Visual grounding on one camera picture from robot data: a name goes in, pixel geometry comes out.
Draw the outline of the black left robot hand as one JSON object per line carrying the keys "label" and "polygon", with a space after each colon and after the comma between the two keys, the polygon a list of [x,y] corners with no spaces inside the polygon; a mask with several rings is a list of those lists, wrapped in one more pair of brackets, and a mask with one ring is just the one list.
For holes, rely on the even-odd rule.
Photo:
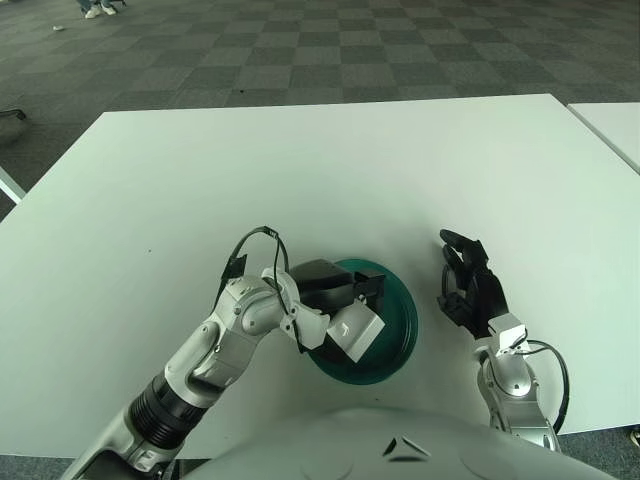
{"label": "black left robot hand", "polygon": [[365,260],[316,259],[296,265],[289,274],[301,302],[324,314],[334,315],[355,301],[364,303],[376,314],[384,310],[386,274]]}

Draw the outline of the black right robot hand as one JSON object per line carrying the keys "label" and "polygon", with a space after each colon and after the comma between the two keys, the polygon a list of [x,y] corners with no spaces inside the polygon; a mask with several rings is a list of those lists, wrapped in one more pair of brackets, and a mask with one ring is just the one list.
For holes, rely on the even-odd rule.
{"label": "black right robot hand", "polygon": [[441,229],[439,235],[444,242],[445,264],[438,306],[476,340],[490,337],[489,321],[507,314],[509,309],[501,283],[488,266],[484,246],[480,240],[447,229]]}

